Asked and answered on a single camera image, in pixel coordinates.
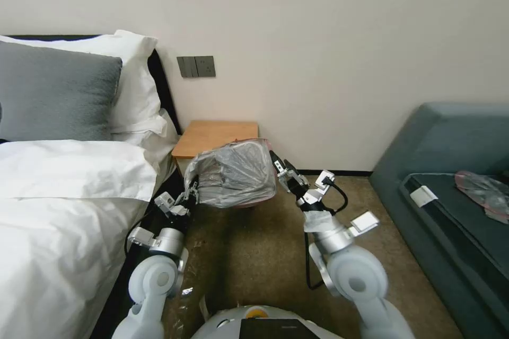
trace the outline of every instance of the metal bracket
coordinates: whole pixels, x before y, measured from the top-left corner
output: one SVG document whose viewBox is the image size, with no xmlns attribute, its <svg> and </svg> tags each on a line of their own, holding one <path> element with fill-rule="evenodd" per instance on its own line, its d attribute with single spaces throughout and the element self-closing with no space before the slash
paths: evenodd
<svg viewBox="0 0 509 339">
<path fill-rule="evenodd" d="M 187 260 L 189 258 L 189 251 L 184 247 L 182 249 L 182 254 L 180 255 L 180 260 L 178 264 L 178 275 L 177 280 L 175 281 L 175 287 L 168 294 L 168 298 L 176 297 L 182 288 L 182 283 L 184 282 L 184 270 L 186 269 Z"/>
<path fill-rule="evenodd" d="M 274 164 L 279 169 L 279 166 L 278 166 L 279 162 L 275 162 Z M 295 173 L 295 171 L 293 169 L 291 169 L 291 170 L 283 169 L 282 172 L 279 172 L 277 174 L 277 179 L 279 180 L 280 184 L 283 186 L 283 188 L 285 189 L 285 191 L 287 193 L 290 193 L 290 188 L 288 188 L 288 182 L 286 180 L 287 176 L 294 178 L 297 181 L 297 183 L 299 183 L 300 185 L 305 185 L 305 184 L 308 185 L 309 184 L 308 179 L 306 179 L 305 176 Z"/>
<path fill-rule="evenodd" d="M 323 283 L 325 284 L 329 292 L 332 294 L 333 297 L 340 297 L 341 294 L 339 293 L 336 286 L 334 286 L 334 283 L 329 275 L 329 272 L 327 271 L 327 264 L 325 263 L 325 260 L 323 259 L 323 256 L 318 250 L 316 244 L 312 243 L 311 245 L 309 245 L 308 250 L 311 258 L 313 259 L 314 264 L 317 266 L 318 271 L 322 276 Z"/>
<path fill-rule="evenodd" d="M 129 237 L 127 238 L 129 241 L 131 241 L 133 244 L 144 246 L 147 248 L 151 248 L 153 246 L 157 246 L 159 240 L 154 239 L 154 234 L 146 230 L 142 227 L 136 227 L 133 229 Z"/>
<path fill-rule="evenodd" d="M 316 202 L 319 202 L 322 200 L 322 198 L 325 196 L 327 191 L 329 190 L 330 186 L 323 183 L 323 180 L 328 177 L 332 181 L 334 181 L 335 176 L 332 172 L 323 170 L 318 176 L 318 179 L 315 181 L 314 185 L 317 186 L 316 189 L 310 189 L 306 192 L 306 194 L 303 196 L 304 200 L 308 204 L 314 204 Z"/>
<path fill-rule="evenodd" d="M 171 207 L 175 204 L 175 199 L 169 193 L 163 192 L 154 199 L 154 202 L 168 216 L 171 213 Z"/>
</svg>

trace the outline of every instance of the baseboard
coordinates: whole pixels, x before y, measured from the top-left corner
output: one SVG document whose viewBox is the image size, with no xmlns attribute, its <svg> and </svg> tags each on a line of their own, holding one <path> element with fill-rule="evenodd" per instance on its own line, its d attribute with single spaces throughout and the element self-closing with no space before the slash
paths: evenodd
<svg viewBox="0 0 509 339">
<path fill-rule="evenodd" d="M 320 175 L 322 172 L 321 169 L 298 169 L 303 175 Z M 336 176 L 361 176 L 361 177 L 369 177 L 373 173 L 373 171 L 344 171 L 342 169 L 336 170 L 328 170 L 335 174 Z"/>
</svg>

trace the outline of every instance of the black headboard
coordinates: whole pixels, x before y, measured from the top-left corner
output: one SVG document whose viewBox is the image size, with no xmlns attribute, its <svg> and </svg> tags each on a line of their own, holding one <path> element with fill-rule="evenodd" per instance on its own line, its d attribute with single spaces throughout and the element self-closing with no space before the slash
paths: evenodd
<svg viewBox="0 0 509 339">
<path fill-rule="evenodd" d="M 12 35 L 10 37 L 16 38 L 19 40 L 41 40 L 41 41 L 54 41 L 54 40 L 66 40 L 66 41 L 74 41 L 74 40 L 85 40 L 92 37 L 97 37 L 98 35 Z M 159 99 L 161 100 L 161 107 L 168 111 L 168 115 L 170 116 L 173 124 L 175 125 L 175 129 L 177 130 L 177 134 L 182 135 L 182 130 L 180 129 L 180 123 L 177 118 L 177 112 L 175 111 L 175 106 L 173 104 L 173 98 L 171 97 L 170 87 L 168 85 L 168 80 L 166 78 L 166 74 L 164 72 L 163 65 L 161 63 L 161 59 L 159 58 L 159 54 L 154 50 L 152 55 L 148 58 L 148 71 L 152 75 L 155 80 L 155 85 L 157 87 L 157 94 L 159 95 Z"/>
</svg>

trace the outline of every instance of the light switch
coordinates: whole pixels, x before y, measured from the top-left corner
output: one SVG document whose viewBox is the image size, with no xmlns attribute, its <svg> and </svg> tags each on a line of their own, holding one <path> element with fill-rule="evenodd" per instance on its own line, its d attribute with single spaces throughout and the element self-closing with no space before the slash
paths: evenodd
<svg viewBox="0 0 509 339">
<path fill-rule="evenodd" d="M 177 62 L 183 78 L 216 76 L 213 56 L 177 57 Z"/>
<path fill-rule="evenodd" d="M 179 63 L 180 75 L 182 78 L 198 77 L 196 60 L 194 57 L 177 57 Z"/>
<path fill-rule="evenodd" d="M 196 68 L 198 69 L 198 77 L 215 77 L 216 69 L 214 67 L 213 56 L 197 56 L 195 57 Z"/>
</svg>

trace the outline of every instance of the white pillow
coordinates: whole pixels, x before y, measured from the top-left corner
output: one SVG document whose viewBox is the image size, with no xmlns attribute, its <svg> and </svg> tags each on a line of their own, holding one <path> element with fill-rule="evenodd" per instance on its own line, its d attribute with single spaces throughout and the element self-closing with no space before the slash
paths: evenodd
<svg viewBox="0 0 509 339">
<path fill-rule="evenodd" d="M 0 36 L 0 41 L 120 57 L 122 71 L 113 99 L 111 132 L 153 131 L 160 134 L 163 131 L 166 121 L 159 115 L 161 102 L 147 66 L 147 59 L 157 44 L 156 38 L 118 30 L 115 34 L 77 41 L 17 40 L 5 36 Z"/>
</svg>

